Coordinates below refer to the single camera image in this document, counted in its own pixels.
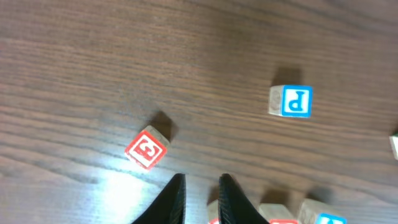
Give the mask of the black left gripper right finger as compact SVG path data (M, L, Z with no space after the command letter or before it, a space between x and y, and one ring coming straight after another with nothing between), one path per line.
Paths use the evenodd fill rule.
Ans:
M269 224L230 174L219 179L218 216L221 224Z

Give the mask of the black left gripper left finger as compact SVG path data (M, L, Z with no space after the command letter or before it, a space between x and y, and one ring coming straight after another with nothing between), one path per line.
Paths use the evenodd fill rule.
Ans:
M175 174L147 210L132 224L184 224L185 174Z

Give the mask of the red letter A block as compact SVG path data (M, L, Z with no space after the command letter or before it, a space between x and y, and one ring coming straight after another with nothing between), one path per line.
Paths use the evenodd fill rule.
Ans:
M208 224L219 224L218 200L214 200L207 206Z

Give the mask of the red letter I block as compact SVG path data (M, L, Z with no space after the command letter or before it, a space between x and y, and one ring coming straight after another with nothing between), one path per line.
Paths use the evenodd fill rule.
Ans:
M300 222L290 213L285 205L276 203L262 203L259 213L270 224L299 224Z

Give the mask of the blue number 2 block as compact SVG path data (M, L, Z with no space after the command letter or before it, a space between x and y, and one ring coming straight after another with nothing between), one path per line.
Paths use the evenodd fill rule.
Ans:
M301 203L297 218L302 224L347 224L332 206L309 198Z

